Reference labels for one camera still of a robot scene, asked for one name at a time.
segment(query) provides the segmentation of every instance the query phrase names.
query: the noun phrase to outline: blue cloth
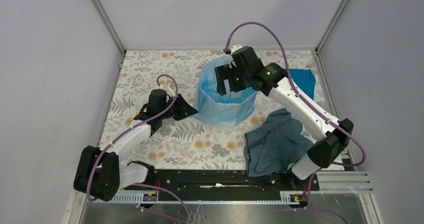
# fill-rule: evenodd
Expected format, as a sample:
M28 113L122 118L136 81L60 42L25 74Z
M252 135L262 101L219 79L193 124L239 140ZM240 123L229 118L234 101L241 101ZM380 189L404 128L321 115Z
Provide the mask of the blue cloth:
M269 114L261 127L244 135L248 177L285 173L303 157L312 142L302 135L303 125L285 108Z
M290 69L291 78L299 88L314 99L315 76L310 69Z

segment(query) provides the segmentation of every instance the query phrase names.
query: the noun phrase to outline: dark gray towel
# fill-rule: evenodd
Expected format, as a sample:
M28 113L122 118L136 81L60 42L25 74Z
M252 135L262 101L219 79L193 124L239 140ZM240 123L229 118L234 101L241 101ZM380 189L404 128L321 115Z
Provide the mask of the dark gray towel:
M244 156L248 177L285 173L313 143L302 135L303 125L285 108L269 114L263 125L246 133Z

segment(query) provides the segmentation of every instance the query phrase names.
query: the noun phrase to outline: floral tablecloth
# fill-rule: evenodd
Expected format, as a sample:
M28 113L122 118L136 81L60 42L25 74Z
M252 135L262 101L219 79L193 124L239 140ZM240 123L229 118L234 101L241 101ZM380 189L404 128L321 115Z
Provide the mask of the floral tablecloth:
M264 65L271 62L284 65L280 51L259 50L256 54ZM312 70L316 78L314 101L329 110L311 51L288 50L286 54L291 68ZM179 93L193 104L202 66L222 56L224 53L218 50L127 51L99 143L110 142L128 128L148 101L151 90L157 88L156 78L160 74L173 76ZM160 82L171 80L163 77ZM255 111L236 126L208 126L192 117L182 121L167 119L151 138L133 149L121 165L143 161L157 169L244 170L244 134L260 127L271 112L281 108L282 105L258 93ZM315 142L305 129L302 134ZM332 165L328 170L343 168Z

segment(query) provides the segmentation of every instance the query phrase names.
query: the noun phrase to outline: blue bin liner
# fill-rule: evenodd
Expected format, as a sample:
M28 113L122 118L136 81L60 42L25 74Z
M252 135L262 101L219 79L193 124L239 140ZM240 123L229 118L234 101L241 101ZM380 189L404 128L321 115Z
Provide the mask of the blue bin liner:
M200 71L199 84L193 107L198 114L193 117L209 126L234 126L246 120L255 110L257 92L251 87L230 92L228 80L225 80L227 94L217 92L215 67L230 63L230 57L219 57L206 64Z

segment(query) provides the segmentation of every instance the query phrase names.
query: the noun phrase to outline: metal floor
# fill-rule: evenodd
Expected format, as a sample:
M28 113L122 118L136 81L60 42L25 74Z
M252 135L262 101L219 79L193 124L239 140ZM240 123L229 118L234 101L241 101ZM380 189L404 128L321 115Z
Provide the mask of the metal floor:
M336 211L350 224L367 223L361 201L355 194L313 194L318 207ZM315 210L291 210L288 205L269 204L189 204L190 224L327 224ZM176 218L185 219L186 212L180 204L156 204L155 211ZM329 214L336 223L341 220ZM176 221L165 217L141 212L135 204L86 203L82 211L80 224L173 224Z

